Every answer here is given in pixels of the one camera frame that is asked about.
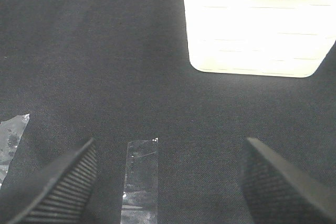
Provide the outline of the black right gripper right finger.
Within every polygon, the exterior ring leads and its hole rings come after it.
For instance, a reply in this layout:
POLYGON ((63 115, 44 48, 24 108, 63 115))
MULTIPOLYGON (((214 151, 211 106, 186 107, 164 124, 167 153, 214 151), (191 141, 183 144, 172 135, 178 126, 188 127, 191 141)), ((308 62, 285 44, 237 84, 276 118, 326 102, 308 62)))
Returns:
POLYGON ((254 223, 335 223, 335 191, 257 138, 244 141, 240 186, 254 223))

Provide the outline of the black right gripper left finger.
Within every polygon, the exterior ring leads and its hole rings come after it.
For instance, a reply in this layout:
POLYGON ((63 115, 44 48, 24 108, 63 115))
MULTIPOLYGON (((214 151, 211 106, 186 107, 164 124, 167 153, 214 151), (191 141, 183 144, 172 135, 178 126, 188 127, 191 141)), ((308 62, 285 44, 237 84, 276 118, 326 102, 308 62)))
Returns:
POLYGON ((93 138, 5 188, 5 223, 79 223, 97 179, 93 138))

